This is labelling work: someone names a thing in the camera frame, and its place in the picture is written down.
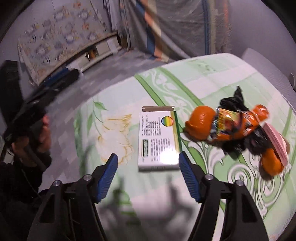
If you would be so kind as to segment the left hand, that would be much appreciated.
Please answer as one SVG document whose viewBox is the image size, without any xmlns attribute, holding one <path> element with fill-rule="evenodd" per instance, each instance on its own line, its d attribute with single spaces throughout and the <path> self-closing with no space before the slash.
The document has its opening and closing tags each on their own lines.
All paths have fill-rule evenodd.
<svg viewBox="0 0 296 241">
<path fill-rule="evenodd" d="M 52 145 L 51 130 L 49 127 L 49 117 L 47 115 L 42 118 L 42 127 L 38 131 L 38 136 L 20 137 L 11 144 L 13 153 L 20 159 L 20 161 L 27 166 L 34 166 L 35 163 L 30 159 L 29 155 L 25 152 L 25 147 L 33 142 L 33 149 L 38 154 L 48 152 Z"/>
</svg>

